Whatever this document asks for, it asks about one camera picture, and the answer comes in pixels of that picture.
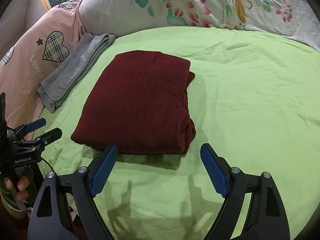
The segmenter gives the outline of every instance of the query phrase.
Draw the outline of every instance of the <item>pink flower pattern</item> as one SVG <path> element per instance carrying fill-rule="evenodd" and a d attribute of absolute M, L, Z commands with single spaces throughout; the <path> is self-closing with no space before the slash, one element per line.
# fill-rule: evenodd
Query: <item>pink flower pattern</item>
<path fill-rule="evenodd" d="M 282 15 L 282 20 L 284 22 L 290 22 L 292 19 L 292 8 L 291 5 L 288 4 L 287 0 L 281 1 L 282 8 L 276 10 L 276 14 Z"/>
<path fill-rule="evenodd" d="M 213 26 L 206 16 L 211 11 L 204 5 L 206 0 L 166 0 L 166 8 L 172 9 L 176 17 L 184 17 L 189 20 L 190 26 Z"/>

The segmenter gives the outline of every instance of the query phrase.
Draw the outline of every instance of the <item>black cable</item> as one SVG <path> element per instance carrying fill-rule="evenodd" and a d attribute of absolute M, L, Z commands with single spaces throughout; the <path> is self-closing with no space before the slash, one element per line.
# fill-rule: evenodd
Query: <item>black cable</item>
<path fill-rule="evenodd" d="M 10 128 L 9 126 L 7 126 L 8 130 L 15 132 L 15 129 Z"/>
<path fill-rule="evenodd" d="M 52 168 L 52 166 L 50 165 L 50 163 L 48 163 L 44 158 L 41 157 L 41 159 L 50 167 L 50 169 L 55 173 L 57 174 L 54 169 Z"/>

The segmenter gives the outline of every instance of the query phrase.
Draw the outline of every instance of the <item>green bed sheet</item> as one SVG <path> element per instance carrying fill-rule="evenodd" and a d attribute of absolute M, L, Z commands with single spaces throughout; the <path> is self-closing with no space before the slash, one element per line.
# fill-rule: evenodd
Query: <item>green bed sheet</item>
<path fill-rule="evenodd" d="M 47 125 L 36 135 L 55 127 L 63 131 L 43 152 L 59 175 L 97 155 L 70 136 L 104 68 L 130 50 L 191 61 L 196 78 L 188 100 L 197 134 L 185 156 L 119 156 L 94 199 L 115 239 L 204 238 L 223 202 L 200 160 L 200 146 L 207 142 L 245 173 L 272 174 L 291 238 L 297 236 L 320 202 L 320 54 L 275 35 L 216 28 L 166 27 L 121 37 L 56 113 L 42 113 Z M 44 174 L 50 170 L 43 162 L 40 167 Z M 233 236 L 241 232 L 249 200 L 248 195 Z"/>

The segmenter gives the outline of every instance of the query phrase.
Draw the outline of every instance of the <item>red cloth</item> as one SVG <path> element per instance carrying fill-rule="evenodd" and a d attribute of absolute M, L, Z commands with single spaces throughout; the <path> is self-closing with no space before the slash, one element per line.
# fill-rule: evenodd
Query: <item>red cloth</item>
<path fill-rule="evenodd" d="M 117 55 L 82 110 L 71 140 L 96 149 L 109 143 L 125 154 L 185 154 L 196 136 L 186 59 L 156 51 Z"/>

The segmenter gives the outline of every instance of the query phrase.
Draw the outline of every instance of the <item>pink pillowcase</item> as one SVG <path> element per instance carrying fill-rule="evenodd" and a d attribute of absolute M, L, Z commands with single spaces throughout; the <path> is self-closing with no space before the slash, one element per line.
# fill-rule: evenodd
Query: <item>pink pillowcase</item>
<path fill-rule="evenodd" d="M 37 92 L 40 82 L 68 57 L 85 33 L 79 18 L 81 1 L 53 7 L 0 61 L 0 91 L 6 93 L 9 127 L 40 117 L 44 109 Z"/>

